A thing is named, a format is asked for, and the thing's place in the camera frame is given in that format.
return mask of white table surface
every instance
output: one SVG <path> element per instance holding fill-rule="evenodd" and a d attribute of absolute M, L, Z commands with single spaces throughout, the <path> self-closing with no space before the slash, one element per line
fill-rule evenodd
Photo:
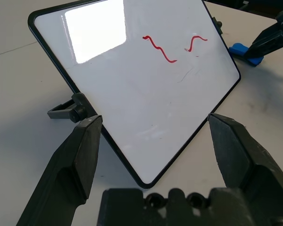
<path fill-rule="evenodd" d="M 275 20 L 207 3 L 222 21 L 223 38 L 250 45 Z M 283 170 L 283 49 L 256 68 L 237 62 L 242 79 L 216 111 L 244 124 Z M 38 43 L 0 55 L 0 226 L 14 226 L 50 157 L 74 128 L 46 112 L 72 95 Z M 208 124 L 158 183 L 144 195 L 171 188 L 207 196 L 225 186 L 214 155 Z M 113 187 L 138 187 L 121 161 L 101 139 L 89 200 L 78 207 L 73 226 L 96 225 L 101 194 Z"/>

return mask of black plastic stand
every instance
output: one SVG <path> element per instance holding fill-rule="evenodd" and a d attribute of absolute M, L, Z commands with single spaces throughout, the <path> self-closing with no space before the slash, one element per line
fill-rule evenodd
<path fill-rule="evenodd" d="M 51 119 L 70 119 L 74 123 L 97 115 L 83 93 L 75 93 L 71 100 L 47 112 Z"/>
<path fill-rule="evenodd" d="M 214 25 L 215 25 L 215 27 L 216 27 L 218 33 L 219 33 L 220 35 L 222 35 L 222 34 L 223 34 L 223 32 L 222 32 L 222 30 L 221 30 L 222 22 L 217 21 L 215 17 L 212 18 L 212 21 L 213 21 L 213 23 L 214 23 Z"/>

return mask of red marker line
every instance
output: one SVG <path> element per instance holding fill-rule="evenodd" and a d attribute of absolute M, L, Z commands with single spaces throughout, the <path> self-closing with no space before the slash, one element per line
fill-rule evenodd
<path fill-rule="evenodd" d="M 147 35 L 147 36 L 143 37 L 143 39 L 145 39 L 145 40 L 149 39 L 150 42 L 152 43 L 153 47 L 154 47 L 155 49 L 160 50 L 160 51 L 162 52 L 162 54 L 164 55 L 165 59 L 166 59 L 169 63 L 175 63 L 175 62 L 177 61 L 177 60 L 169 60 L 168 57 L 166 56 L 164 50 L 163 50 L 161 47 L 156 46 L 150 36 Z"/>
<path fill-rule="evenodd" d="M 189 49 L 185 48 L 186 51 L 188 51 L 188 52 L 191 52 L 191 51 L 192 51 L 194 39 L 202 39 L 202 40 L 204 40 L 204 41 L 207 41 L 207 39 L 204 39 L 204 38 L 202 38 L 202 37 L 200 37 L 200 36 L 198 36 L 198 35 L 193 36 L 193 37 L 192 37 L 192 40 L 191 40 L 191 46 L 190 46 Z"/>

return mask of whiteboard stand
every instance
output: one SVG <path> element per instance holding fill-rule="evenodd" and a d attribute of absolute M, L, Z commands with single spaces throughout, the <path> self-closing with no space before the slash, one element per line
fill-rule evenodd
<path fill-rule="evenodd" d="M 83 93 L 75 93 L 71 100 L 51 109 L 47 115 L 51 119 L 70 119 L 77 123 L 97 114 Z"/>

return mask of whiteboard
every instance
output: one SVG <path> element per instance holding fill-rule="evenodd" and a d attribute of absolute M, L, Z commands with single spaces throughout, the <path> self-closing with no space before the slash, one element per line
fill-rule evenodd
<path fill-rule="evenodd" d="M 153 186 L 240 73 L 201 0 L 78 4 L 34 12 L 30 28 Z"/>

